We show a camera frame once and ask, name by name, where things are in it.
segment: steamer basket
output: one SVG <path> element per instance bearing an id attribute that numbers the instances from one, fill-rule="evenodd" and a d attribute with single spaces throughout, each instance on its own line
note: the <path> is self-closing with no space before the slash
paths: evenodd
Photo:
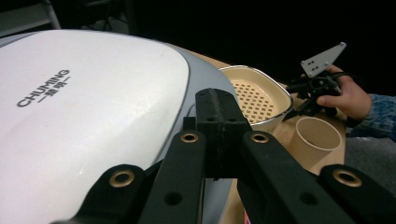
<path id="1" fill-rule="evenodd" d="M 271 133 L 292 110 L 290 94 L 264 72 L 245 65 L 220 71 L 232 82 L 239 107 L 253 130 Z"/>

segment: denim sleeve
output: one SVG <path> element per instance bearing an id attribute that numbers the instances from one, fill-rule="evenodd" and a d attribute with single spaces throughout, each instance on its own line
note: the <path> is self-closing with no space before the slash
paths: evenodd
<path id="1" fill-rule="evenodd" d="M 388 137 L 396 142 L 396 96 L 370 94 L 372 107 L 367 117 L 355 126 L 350 137 Z"/>

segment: white cylindrical cup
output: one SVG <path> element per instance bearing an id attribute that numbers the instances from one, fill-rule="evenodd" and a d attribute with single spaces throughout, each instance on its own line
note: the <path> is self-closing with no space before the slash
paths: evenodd
<path id="1" fill-rule="evenodd" d="M 341 145 L 341 134 L 329 122 L 304 117 L 297 120 L 288 152 L 305 170 L 316 173 L 322 166 L 329 165 L 326 157 Z"/>

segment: human hand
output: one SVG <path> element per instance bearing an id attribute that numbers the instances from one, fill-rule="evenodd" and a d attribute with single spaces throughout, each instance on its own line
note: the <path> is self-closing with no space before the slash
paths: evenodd
<path id="1" fill-rule="evenodd" d="M 343 72 L 342 69 L 335 65 L 328 68 L 330 73 Z M 317 99 L 317 104 L 327 107 L 337 107 L 348 117 L 360 121 L 363 120 L 370 112 L 372 99 L 352 77 L 340 76 L 337 82 L 341 88 L 341 94 L 338 96 L 322 95 Z"/>

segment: black bracket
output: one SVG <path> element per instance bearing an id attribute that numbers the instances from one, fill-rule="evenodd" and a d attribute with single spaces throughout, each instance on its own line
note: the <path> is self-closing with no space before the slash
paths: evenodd
<path id="1" fill-rule="evenodd" d="M 206 178 L 236 178 L 251 223 L 396 223 L 396 199 L 341 164 L 312 175 L 269 133 L 252 131 L 233 95 L 196 94 L 162 161 L 122 164 L 92 186 L 78 213 L 57 224 L 201 223 Z"/>

